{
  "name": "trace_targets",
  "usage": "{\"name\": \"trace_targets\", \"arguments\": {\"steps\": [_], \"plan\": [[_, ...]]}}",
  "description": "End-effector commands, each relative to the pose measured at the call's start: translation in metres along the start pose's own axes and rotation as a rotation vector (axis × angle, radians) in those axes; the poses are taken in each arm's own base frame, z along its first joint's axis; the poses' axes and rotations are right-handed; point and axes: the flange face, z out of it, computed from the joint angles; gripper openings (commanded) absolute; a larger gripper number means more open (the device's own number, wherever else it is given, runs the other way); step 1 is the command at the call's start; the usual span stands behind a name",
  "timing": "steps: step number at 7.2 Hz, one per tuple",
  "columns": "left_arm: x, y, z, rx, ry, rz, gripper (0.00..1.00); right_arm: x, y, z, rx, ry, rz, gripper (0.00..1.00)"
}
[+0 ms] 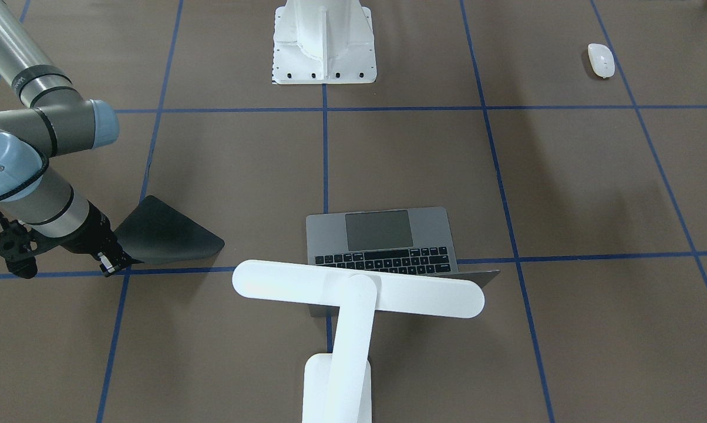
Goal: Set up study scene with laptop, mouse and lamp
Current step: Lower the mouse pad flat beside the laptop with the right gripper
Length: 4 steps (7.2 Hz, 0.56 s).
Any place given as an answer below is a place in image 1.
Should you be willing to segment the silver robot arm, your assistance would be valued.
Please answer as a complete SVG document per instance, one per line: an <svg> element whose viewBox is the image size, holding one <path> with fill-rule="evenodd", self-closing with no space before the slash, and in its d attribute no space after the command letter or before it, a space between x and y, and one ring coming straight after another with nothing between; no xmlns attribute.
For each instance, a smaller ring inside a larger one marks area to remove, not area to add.
<svg viewBox="0 0 707 423"><path fill-rule="evenodd" d="M55 156L111 145L119 120L102 100L85 99L0 1L0 76L23 108L0 112L0 257L33 278L36 256L63 247L87 254L111 276L135 260L109 219L51 169Z"/></svg>

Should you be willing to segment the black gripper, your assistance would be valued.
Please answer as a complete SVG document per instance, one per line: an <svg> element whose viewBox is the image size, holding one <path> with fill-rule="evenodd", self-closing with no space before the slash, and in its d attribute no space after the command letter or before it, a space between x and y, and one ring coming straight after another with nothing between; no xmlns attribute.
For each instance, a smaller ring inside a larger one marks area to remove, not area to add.
<svg viewBox="0 0 707 423"><path fill-rule="evenodd" d="M66 251L87 254L99 261L105 277L110 277L132 265L132 258L121 249L106 215L92 203L89 212L75 232L66 238Z"/></svg>

